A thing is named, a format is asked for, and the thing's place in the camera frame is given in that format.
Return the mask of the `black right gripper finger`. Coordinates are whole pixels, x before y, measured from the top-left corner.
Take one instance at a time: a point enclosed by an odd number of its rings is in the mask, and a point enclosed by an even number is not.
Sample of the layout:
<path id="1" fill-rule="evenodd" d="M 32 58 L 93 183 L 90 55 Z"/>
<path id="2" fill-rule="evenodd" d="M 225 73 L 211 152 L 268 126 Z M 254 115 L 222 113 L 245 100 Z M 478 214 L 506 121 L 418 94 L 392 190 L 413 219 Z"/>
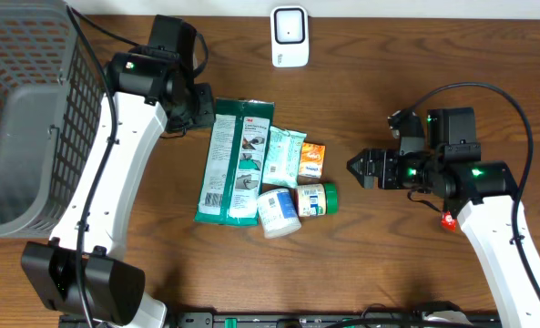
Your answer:
<path id="1" fill-rule="evenodd" d="M 369 160 L 369 150 L 363 149 L 356 156 L 347 161 L 348 167 L 363 167 Z"/>
<path id="2" fill-rule="evenodd" d="M 357 179 L 364 189 L 372 188 L 372 172 L 366 162 L 353 162 L 347 165 L 347 170 Z"/>

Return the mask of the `orange tissue pack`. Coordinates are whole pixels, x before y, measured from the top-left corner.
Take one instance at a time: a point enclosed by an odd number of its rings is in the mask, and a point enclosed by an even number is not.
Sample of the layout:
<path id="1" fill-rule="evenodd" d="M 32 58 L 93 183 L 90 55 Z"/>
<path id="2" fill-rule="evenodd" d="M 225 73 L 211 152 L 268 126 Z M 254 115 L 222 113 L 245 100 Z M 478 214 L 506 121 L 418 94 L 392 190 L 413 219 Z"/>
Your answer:
<path id="1" fill-rule="evenodd" d="M 299 175 L 319 179 L 322 175 L 326 147 L 323 145 L 303 142 Z"/>

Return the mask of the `green lid jar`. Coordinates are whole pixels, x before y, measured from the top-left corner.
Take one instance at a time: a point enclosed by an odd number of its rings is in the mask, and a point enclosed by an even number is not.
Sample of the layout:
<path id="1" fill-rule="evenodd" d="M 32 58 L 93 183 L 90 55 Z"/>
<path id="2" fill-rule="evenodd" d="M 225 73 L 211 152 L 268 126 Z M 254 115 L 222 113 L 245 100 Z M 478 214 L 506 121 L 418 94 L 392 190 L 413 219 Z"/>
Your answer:
<path id="1" fill-rule="evenodd" d="M 295 194 L 300 217 L 332 215 L 339 211 L 338 191 L 332 183 L 299 185 Z"/>

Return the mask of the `red snack wrapper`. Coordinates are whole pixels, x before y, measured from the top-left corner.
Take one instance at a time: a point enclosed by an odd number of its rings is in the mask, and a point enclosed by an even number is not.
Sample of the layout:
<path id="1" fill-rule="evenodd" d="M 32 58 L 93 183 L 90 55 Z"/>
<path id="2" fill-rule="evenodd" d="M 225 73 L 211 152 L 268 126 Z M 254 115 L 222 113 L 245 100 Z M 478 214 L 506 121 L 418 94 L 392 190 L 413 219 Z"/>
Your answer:
<path id="1" fill-rule="evenodd" d="M 441 225 L 448 231 L 455 232 L 458 225 L 457 219 L 455 219 L 450 211 L 442 212 Z"/>

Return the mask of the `light green wipes packet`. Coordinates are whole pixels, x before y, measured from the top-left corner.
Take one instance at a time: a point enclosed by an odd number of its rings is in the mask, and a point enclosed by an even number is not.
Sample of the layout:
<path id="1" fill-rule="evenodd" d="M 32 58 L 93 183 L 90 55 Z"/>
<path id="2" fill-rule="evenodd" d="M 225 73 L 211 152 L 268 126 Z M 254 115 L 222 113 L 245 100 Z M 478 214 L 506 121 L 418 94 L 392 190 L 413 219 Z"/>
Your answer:
<path id="1" fill-rule="evenodd" d="M 270 144 L 265 158 L 262 182 L 295 189 L 301 148 L 307 134 L 295 130 L 270 128 Z"/>

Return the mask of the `large green 3M package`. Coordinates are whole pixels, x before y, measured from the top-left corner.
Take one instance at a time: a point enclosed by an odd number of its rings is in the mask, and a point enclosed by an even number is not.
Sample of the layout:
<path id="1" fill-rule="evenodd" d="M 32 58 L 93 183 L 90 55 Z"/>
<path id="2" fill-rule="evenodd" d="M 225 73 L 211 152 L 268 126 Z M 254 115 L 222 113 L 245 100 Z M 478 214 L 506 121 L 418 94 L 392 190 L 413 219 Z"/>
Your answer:
<path id="1" fill-rule="evenodd" d="M 257 198 L 275 104 L 218 98 L 195 222 L 258 224 Z"/>

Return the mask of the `white lid blue jar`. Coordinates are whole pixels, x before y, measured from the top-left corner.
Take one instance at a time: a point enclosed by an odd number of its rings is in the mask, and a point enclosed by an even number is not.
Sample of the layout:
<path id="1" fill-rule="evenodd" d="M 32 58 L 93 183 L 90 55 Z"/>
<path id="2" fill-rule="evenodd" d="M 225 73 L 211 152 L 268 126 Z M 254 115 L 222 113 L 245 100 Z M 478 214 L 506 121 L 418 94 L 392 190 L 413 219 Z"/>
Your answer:
<path id="1" fill-rule="evenodd" d="M 291 234 L 301 228 L 301 222 L 288 189 L 275 189 L 257 198 L 258 213 L 266 239 Z"/>

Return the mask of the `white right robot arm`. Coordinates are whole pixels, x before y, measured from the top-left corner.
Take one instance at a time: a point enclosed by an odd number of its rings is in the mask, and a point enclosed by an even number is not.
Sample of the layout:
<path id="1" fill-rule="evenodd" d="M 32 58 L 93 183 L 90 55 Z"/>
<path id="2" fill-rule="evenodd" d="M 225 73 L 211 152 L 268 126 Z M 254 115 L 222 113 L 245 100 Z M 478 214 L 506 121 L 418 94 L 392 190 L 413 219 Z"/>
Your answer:
<path id="1" fill-rule="evenodd" d="M 347 163 L 365 189 L 443 199 L 440 212 L 472 244 L 504 327 L 540 327 L 540 256 L 520 188 L 502 161 L 445 162 L 426 151 L 364 149 Z"/>

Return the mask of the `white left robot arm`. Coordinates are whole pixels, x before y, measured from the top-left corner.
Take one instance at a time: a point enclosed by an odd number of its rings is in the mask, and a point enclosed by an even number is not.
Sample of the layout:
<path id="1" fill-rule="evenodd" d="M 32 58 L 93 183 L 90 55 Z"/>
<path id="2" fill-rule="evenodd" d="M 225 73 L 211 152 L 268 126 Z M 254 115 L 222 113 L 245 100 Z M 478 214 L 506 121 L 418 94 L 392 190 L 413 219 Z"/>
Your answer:
<path id="1" fill-rule="evenodd" d="M 21 267 L 43 305 L 89 327 L 162 327 L 168 308 L 146 274 L 123 261 L 132 205 L 163 133 L 183 137 L 215 119 L 194 54 L 117 53 L 103 69 L 100 126 L 67 209 L 47 243 L 29 242 Z"/>

